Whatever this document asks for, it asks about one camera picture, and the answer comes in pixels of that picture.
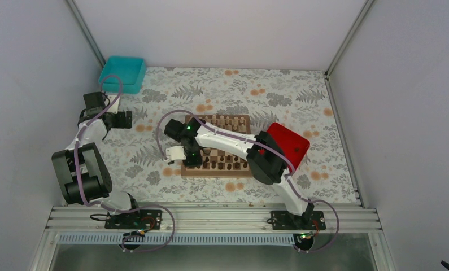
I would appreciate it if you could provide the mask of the red plastic tray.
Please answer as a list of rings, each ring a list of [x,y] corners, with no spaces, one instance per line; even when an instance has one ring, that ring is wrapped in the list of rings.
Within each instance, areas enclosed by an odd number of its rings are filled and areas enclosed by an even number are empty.
[[[267,133],[278,144],[294,168],[298,169],[310,148],[310,141],[279,123],[272,123]]]

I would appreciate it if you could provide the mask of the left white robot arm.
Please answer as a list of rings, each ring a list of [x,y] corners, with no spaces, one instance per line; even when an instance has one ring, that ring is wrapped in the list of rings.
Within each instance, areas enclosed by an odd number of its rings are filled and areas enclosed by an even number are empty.
[[[111,175],[98,146],[113,129],[131,129],[132,112],[107,109],[111,100],[103,92],[84,95],[78,132],[65,150],[53,153],[51,161],[63,198],[68,204],[104,206],[129,229],[142,221],[137,201],[113,189]]]

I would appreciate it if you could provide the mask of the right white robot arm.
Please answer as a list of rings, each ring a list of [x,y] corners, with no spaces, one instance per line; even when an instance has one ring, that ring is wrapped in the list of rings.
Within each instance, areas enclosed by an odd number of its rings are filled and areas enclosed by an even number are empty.
[[[254,179],[281,197],[293,227],[304,230],[312,223],[314,205],[306,203],[292,181],[310,148],[309,140],[278,123],[253,135],[220,129],[194,117],[188,123],[171,119],[164,134],[180,143],[180,147],[166,150],[170,162],[182,160],[186,167],[203,165],[200,152],[204,148],[235,155],[248,163]]]

